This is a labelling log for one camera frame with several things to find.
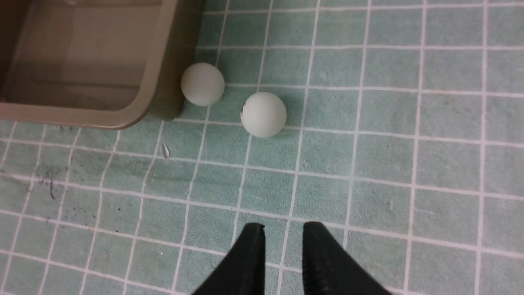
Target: white grout line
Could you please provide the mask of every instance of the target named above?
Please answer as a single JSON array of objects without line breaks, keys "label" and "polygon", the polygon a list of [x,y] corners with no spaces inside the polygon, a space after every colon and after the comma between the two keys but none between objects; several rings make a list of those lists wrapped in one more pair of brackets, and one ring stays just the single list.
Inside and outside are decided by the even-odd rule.
[{"label": "white grout line", "polygon": [[[109,166],[111,165],[111,161],[113,160],[113,157],[115,155],[115,152],[116,152],[116,148],[117,148],[117,145],[120,141],[120,136],[121,136],[121,132],[118,131],[116,133],[116,140],[115,140],[115,143],[113,144],[113,149],[112,149],[112,152],[111,152],[111,155],[109,156],[109,159],[107,160],[107,163],[105,165],[105,168],[104,168],[104,171],[102,172],[102,177],[100,178],[100,197],[99,197],[99,206],[98,206],[98,210],[96,211],[96,222],[95,222],[95,226],[94,228],[97,229],[99,224],[100,224],[100,216],[102,215],[102,203],[104,202],[104,196],[103,196],[103,193],[102,193],[102,188],[103,188],[103,184],[104,184],[104,179],[105,179],[105,174],[107,173],[107,169],[109,168]],[[88,254],[88,260],[85,264],[85,269],[88,270],[89,269],[89,265],[91,264],[91,257],[93,256],[93,249],[95,247],[95,241],[96,241],[96,233],[97,231],[93,231],[93,238],[91,239],[91,246],[89,248],[89,254]],[[84,272],[84,276],[82,278],[82,284],[80,286],[80,292],[79,292],[79,295],[82,295],[84,293],[84,288],[85,288],[85,282],[87,280],[87,276],[88,273],[87,272]]]},{"label": "white grout line", "polygon": [[[157,144],[155,145],[155,152],[153,153],[153,156],[156,156],[156,154],[158,153],[158,149],[160,148],[160,140],[162,138],[163,126],[164,126],[164,122],[162,121],[160,123],[160,128],[158,130]],[[142,189],[141,189],[141,193],[139,194],[140,209],[138,211],[138,221],[136,223],[135,233],[132,237],[133,242],[131,244],[131,251],[129,252],[129,261],[127,263],[126,275],[124,277],[124,290],[122,291],[122,295],[126,294],[127,285],[129,284],[129,273],[131,271],[131,265],[133,264],[133,255],[135,252],[136,240],[138,240],[138,231],[140,230],[140,223],[142,222],[142,210],[144,208],[144,189],[146,188],[147,177],[149,176],[149,173],[151,172],[151,168],[153,167],[153,164],[155,163],[155,159],[156,158],[154,157],[151,160],[149,167],[147,167],[146,174],[144,175],[144,179],[142,180]]]},{"label": "white grout line", "polygon": [[408,243],[406,249],[406,266],[404,270],[404,294],[409,292],[409,274],[411,266],[411,248],[413,240],[413,223],[415,215],[415,195],[417,185],[417,162],[419,152],[419,137],[420,137],[420,108],[422,104],[422,88],[424,86],[424,44],[425,44],[425,31],[426,31],[426,20],[427,20],[427,5],[428,0],[423,0],[422,8],[422,29],[420,33],[420,60],[419,60],[419,94],[417,95],[417,114],[415,120],[415,139],[413,143],[413,163],[411,168],[411,196],[409,201],[409,228],[408,228]]},{"label": "white grout line", "polygon": [[[355,120],[355,135],[353,136],[353,148],[352,148],[352,155],[351,155],[351,167],[350,167],[350,183],[349,183],[349,189],[347,192],[347,205],[346,205],[346,219],[345,219],[345,225],[350,225],[350,215],[351,215],[351,199],[353,197],[353,184],[355,180],[355,166],[356,166],[356,159],[357,159],[357,145],[358,145],[358,132],[360,127],[360,117],[361,117],[361,109],[362,109],[362,95],[364,87],[364,74],[366,71],[366,57],[367,57],[367,42],[368,42],[368,36],[369,36],[369,19],[371,18],[371,3],[372,0],[367,1],[367,11],[366,11],[366,27],[364,30],[364,45],[362,49],[362,64],[361,64],[361,75],[360,75],[360,82],[359,82],[359,91],[358,91],[358,101],[357,101],[357,116]],[[347,229],[344,230],[344,237],[342,239],[342,247],[346,249],[347,246],[347,235],[348,231]]]},{"label": "white grout line", "polygon": [[477,229],[477,257],[475,263],[475,295],[480,294],[481,285],[481,260],[482,236],[484,230],[484,177],[486,167],[486,112],[487,112],[487,43],[488,43],[488,0],[484,0],[482,21],[482,107],[481,107],[481,152],[479,169],[479,196],[478,196],[478,229]]},{"label": "white grout line", "polygon": [[[262,47],[262,58],[260,59],[260,69],[259,69],[259,72],[258,72],[258,80],[257,80],[257,92],[260,91],[260,85],[262,83],[262,73],[264,72],[264,61],[266,60],[266,48],[268,47],[267,46],[267,40],[268,40],[268,37],[269,37],[269,26],[271,24],[271,15],[272,15],[272,9],[273,9],[273,1],[274,0],[270,0],[269,1],[269,12],[267,14],[267,19],[266,19],[266,32],[265,32],[265,35],[264,35],[264,45]],[[236,202],[236,208],[237,208],[237,212],[235,214],[235,219],[233,221],[233,238],[231,239],[231,246],[233,246],[235,244],[235,240],[236,240],[236,235],[237,235],[237,232],[238,232],[238,218],[240,216],[240,213],[238,211],[238,209],[240,208],[240,205],[242,203],[242,194],[244,192],[244,183],[246,181],[246,172],[247,172],[247,163],[249,161],[249,153],[251,151],[251,144],[252,144],[252,141],[253,141],[253,136],[250,134],[249,135],[249,139],[247,140],[247,150],[246,150],[246,158],[244,159],[244,166],[243,166],[243,169],[242,169],[242,178],[240,180],[240,187],[238,188],[238,199],[237,199],[237,202]]]},{"label": "white grout line", "polygon": [[7,152],[9,152],[9,147],[11,146],[11,143],[13,142],[13,135],[15,134],[16,124],[17,122],[13,123],[13,126],[11,127],[11,133],[9,134],[9,138],[1,139],[1,141],[6,142],[7,144],[5,145],[4,154],[2,155],[2,159],[0,160],[0,168],[4,166],[4,163],[7,159]]},{"label": "white grout line", "polygon": [[[13,138],[13,134],[15,133],[15,129],[16,129],[16,122],[13,124],[13,128],[11,129],[11,134],[10,134],[9,138],[11,138],[11,139]],[[42,130],[42,136],[40,138],[40,145],[38,146],[38,153],[37,153],[36,164],[35,164],[35,168],[33,169],[32,174],[31,174],[31,177],[35,177],[36,171],[38,169],[38,165],[40,163],[40,155],[42,154],[42,145],[41,145],[41,143],[43,142],[43,139],[46,136],[46,130],[47,130],[47,125],[44,125],[43,126],[43,130]],[[5,160],[7,158],[8,148],[9,148],[9,146],[7,146],[6,149],[5,149],[4,155],[2,157],[2,161],[0,163],[0,168],[2,168],[4,163],[5,163]],[[16,240],[18,239],[18,234],[20,233],[20,228],[21,228],[21,225],[22,225],[22,219],[23,218],[22,218],[21,215],[23,213],[25,213],[25,211],[27,209],[27,205],[29,204],[29,198],[31,198],[31,192],[32,192],[33,185],[34,185],[34,182],[31,181],[29,183],[29,187],[27,188],[27,194],[26,194],[26,198],[25,198],[25,201],[24,201],[24,205],[22,207],[22,211],[20,213],[20,216],[18,217],[18,223],[16,225],[15,234],[13,236],[13,242],[11,244],[11,252],[15,251]],[[11,267],[12,259],[13,259],[13,255],[9,255],[9,257],[7,258],[7,264],[5,266],[4,276],[2,278],[2,285],[0,286],[0,292],[4,291],[5,284],[7,282],[7,275],[9,274],[9,270],[10,270],[10,267]]]},{"label": "white grout line", "polygon": [[[489,3],[488,7],[512,7],[512,6],[524,6],[522,2],[509,2],[509,3]],[[475,8],[483,7],[483,4],[478,3],[465,3],[465,4],[428,4],[424,5],[374,5],[371,6],[371,10],[399,10],[399,9],[423,9],[426,8]],[[341,7],[320,7],[320,11],[351,11],[351,10],[366,10],[366,6],[341,6]],[[298,12],[314,12],[315,8],[291,8],[291,9],[273,9],[273,12],[279,13],[298,13]],[[268,10],[235,10],[230,11],[231,14],[250,14],[250,13],[267,13]],[[217,12],[204,12],[204,15],[217,15],[223,14],[223,11]]]},{"label": "white grout line", "polygon": [[[393,50],[493,50],[493,51],[501,51],[501,50],[524,50],[524,46],[442,46],[442,45],[426,45],[426,46],[418,46],[418,45],[373,45],[369,44],[366,46],[367,48],[371,49],[393,49]],[[217,49],[217,46],[197,46],[197,49],[208,49],[213,50]],[[259,49],[262,50],[263,46],[250,46],[250,45],[237,45],[237,46],[222,46],[222,49]],[[346,49],[363,49],[364,45],[336,45],[336,46],[330,46],[330,45],[317,45],[317,46],[308,46],[308,45],[272,45],[267,46],[266,49],[327,49],[327,50],[346,50]]]},{"label": "white grout line", "polygon": [[[216,122],[216,121],[206,121],[206,120],[194,120],[194,119],[175,119],[174,121],[177,122],[190,122],[190,123],[200,123],[200,124],[211,124],[211,125],[231,125],[231,126],[242,126],[241,123],[231,123],[231,122]],[[288,130],[304,130],[304,131],[314,131],[314,132],[325,132],[325,133],[333,133],[333,134],[355,134],[354,130],[333,130],[333,129],[323,129],[323,128],[312,128],[312,127],[289,127],[286,126],[284,129]],[[400,134],[400,133],[392,133],[392,132],[381,132],[381,131],[366,131],[366,130],[359,130],[358,134],[362,135],[377,135],[377,136],[391,136],[396,138],[404,138],[404,139],[415,139],[415,135],[412,134]],[[454,143],[469,143],[469,144],[481,144],[481,140],[475,140],[475,139],[460,139],[460,138],[441,138],[441,137],[435,137],[435,136],[425,136],[425,135],[419,135],[418,140],[427,140],[427,141],[442,141],[442,142],[454,142]],[[23,143],[23,144],[32,144],[32,145],[40,145],[37,141],[30,141],[30,140],[15,140],[15,139],[0,139],[0,142],[7,142],[9,143]],[[485,145],[495,145],[495,146],[507,146],[512,148],[519,148],[524,149],[524,143],[515,143],[515,142],[501,142],[501,141],[484,141]],[[43,146],[55,146],[59,148],[72,148],[72,145],[70,144],[58,144],[58,143],[42,143]],[[110,150],[101,150],[101,149],[95,149],[92,147],[84,147],[84,146],[75,146],[75,150],[84,150],[84,151],[92,151],[92,152],[99,152],[99,153],[105,153],[105,154],[113,154]],[[147,154],[138,154],[138,153],[129,153],[129,152],[119,152],[115,151],[115,155],[126,155],[126,156],[134,156],[134,157],[143,157],[147,159],[163,159],[162,156],[159,155],[147,155]],[[197,160],[195,159],[185,159],[185,158],[179,158],[179,157],[170,157],[168,160],[171,161],[182,161],[182,162],[192,162],[197,163]],[[221,162],[214,162],[214,161],[200,161],[199,163],[204,164],[211,164],[211,165],[220,165],[220,166],[227,166],[227,167],[235,167],[235,168],[243,168],[243,165],[240,164],[229,164],[229,163],[221,163]],[[276,171],[276,172],[286,172],[286,170],[280,170],[280,169],[274,169],[274,168],[268,168],[268,167],[257,167],[257,166],[248,166],[248,168],[253,169],[260,169],[260,170],[270,170],[270,171]]]},{"label": "white grout line", "polygon": [[[67,194],[67,189],[68,189],[68,185],[67,183],[69,183],[69,175],[71,174],[71,161],[73,159],[73,152],[74,152],[74,149],[75,149],[75,145],[77,144],[77,141],[78,141],[78,137],[80,137],[80,133],[82,132],[82,128],[78,128],[78,131],[77,131],[77,134],[76,136],[74,137],[74,140],[73,140],[73,144],[71,145],[71,149],[69,151],[69,158],[68,158],[68,169],[67,169],[67,172],[65,174],[65,185],[63,187],[63,192],[62,192],[62,195],[60,196],[60,205],[58,207],[58,216],[57,216],[57,220],[60,220],[61,216],[62,216],[62,207],[63,207],[63,204],[64,204],[64,200],[66,198],[66,194]],[[43,278],[42,278],[42,282],[40,284],[40,288],[38,290],[38,294],[41,295],[42,294],[42,291],[43,291],[43,287],[44,287],[44,284],[46,282],[46,277],[47,277],[47,272],[49,271],[49,265],[51,263],[51,254],[53,253],[53,248],[54,248],[54,243],[56,242],[56,239],[57,239],[57,232],[58,232],[58,224],[56,224],[54,226],[54,231],[53,231],[53,238],[51,239],[51,245],[49,246],[49,252],[47,253],[47,260],[46,260],[46,268],[43,272]]]},{"label": "white grout line", "polygon": [[[314,46],[316,42],[316,31],[319,24],[319,11],[320,11],[320,2],[321,0],[317,0],[316,2],[316,8],[315,8],[315,20],[313,23],[313,35],[311,37],[311,51],[309,55],[309,64],[308,64],[308,75],[306,77],[306,83],[305,83],[305,92],[304,92],[304,105],[302,107],[302,118],[300,121],[300,133],[299,133],[299,139],[298,139],[298,148],[297,148],[297,160],[295,162],[295,169],[294,169],[294,179],[293,179],[293,191],[291,193],[291,202],[289,206],[289,214],[288,218],[291,218],[293,216],[293,210],[294,210],[294,204],[295,199],[297,197],[297,189],[298,189],[298,172],[300,171],[300,157],[302,153],[302,141],[304,138],[304,125],[305,125],[305,115],[308,107],[308,96],[309,96],[309,85],[311,81],[311,69],[313,68],[313,59],[314,59]],[[289,227],[291,226],[291,220],[288,219],[286,222],[286,229],[284,231],[284,239],[282,241],[282,253],[280,255],[280,268],[278,271],[278,282],[277,282],[277,295],[280,295],[282,291],[282,278],[284,274],[284,261],[286,258],[286,251],[287,251],[287,244],[288,244],[288,237],[289,237]]]},{"label": "white grout line", "polygon": [[[226,6],[225,6],[225,12],[224,12],[224,18],[222,20],[222,28],[220,30],[220,39],[219,39],[219,45],[218,45],[218,50],[217,50],[217,54],[216,54],[216,60],[215,60],[215,66],[218,68],[219,66],[219,60],[220,60],[220,53],[221,53],[221,50],[222,50],[222,44],[224,42],[224,33],[225,33],[225,27],[226,27],[226,21],[227,21],[227,16],[228,16],[228,12],[229,12],[229,5],[230,5],[230,0],[227,0],[226,1]],[[200,140],[200,148],[199,148],[199,152],[198,152],[198,156],[196,158],[196,163],[195,163],[195,169],[193,171],[193,177],[191,178],[191,182],[189,183],[189,191],[188,191],[188,195],[187,195],[187,198],[186,200],[188,201],[187,204],[185,205],[185,214],[184,214],[184,231],[182,233],[182,239],[180,241],[180,245],[181,246],[184,246],[184,243],[185,243],[185,238],[187,236],[187,233],[188,233],[188,226],[189,226],[189,201],[191,200],[191,193],[193,191],[193,186],[194,186],[194,181],[195,179],[197,178],[197,174],[198,174],[198,168],[199,168],[199,165],[202,163],[201,161],[201,158],[202,158],[202,152],[204,150],[204,142],[205,142],[205,133],[208,129],[208,125],[209,125],[209,115],[211,113],[211,106],[208,106],[208,109],[206,111],[206,114],[205,114],[205,121],[204,121],[204,127],[202,129],[202,139]],[[177,283],[178,283],[178,275],[180,273],[180,265],[182,263],[182,255],[183,255],[183,251],[184,251],[184,247],[180,247],[179,251],[178,251],[178,257],[177,257],[177,265],[175,267],[175,270],[174,270],[174,275],[173,275],[173,283],[171,285],[171,293],[174,294],[175,291],[176,291],[176,288],[177,288]]]}]

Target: small white fragment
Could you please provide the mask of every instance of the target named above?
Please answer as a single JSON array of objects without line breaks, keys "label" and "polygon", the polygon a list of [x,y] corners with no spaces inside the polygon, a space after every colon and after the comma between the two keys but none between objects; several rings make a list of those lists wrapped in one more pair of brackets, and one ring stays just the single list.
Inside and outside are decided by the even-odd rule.
[{"label": "small white fragment", "polygon": [[169,149],[167,148],[166,143],[163,144],[162,156],[164,157],[164,159],[169,158]]}]

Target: brown plastic tub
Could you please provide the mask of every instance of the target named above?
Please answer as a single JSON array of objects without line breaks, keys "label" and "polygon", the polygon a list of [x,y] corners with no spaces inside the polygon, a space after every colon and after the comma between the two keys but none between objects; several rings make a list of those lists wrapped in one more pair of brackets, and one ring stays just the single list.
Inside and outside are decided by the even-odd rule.
[{"label": "brown plastic tub", "polygon": [[0,120],[172,120],[204,0],[1,0]]}]

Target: floor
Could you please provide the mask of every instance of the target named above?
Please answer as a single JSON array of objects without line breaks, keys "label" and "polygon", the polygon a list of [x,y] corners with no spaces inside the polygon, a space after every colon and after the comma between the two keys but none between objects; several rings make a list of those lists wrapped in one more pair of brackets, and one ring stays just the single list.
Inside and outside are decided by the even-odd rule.
[{"label": "floor", "polygon": [[[120,132],[0,122],[0,294],[190,294],[247,222],[266,294],[300,294],[311,219],[393,294],[522,294],[523,19],[517,0],[208,0],[216,105]],[[240,124],[255,91],[287,107],[274,138]]]}]

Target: ping pong ball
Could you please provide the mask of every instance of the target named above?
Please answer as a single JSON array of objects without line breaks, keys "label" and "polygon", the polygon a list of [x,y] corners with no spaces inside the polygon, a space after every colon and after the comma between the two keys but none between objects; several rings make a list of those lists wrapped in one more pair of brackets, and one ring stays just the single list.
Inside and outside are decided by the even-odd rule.
[{"label": "ping pong ball", "polygon": [[258,138],[276,135],[284,128],[286,118],[284,103],[278,96],[269,92],[257,92],[250,96],[240,114],[246,131]]},{"label": "ping pong ball", "polygon": [[187,68],[180,81],[182,93],[189,102],[208,107],[224,94],[224,76],[214,66],[198,63]]}]

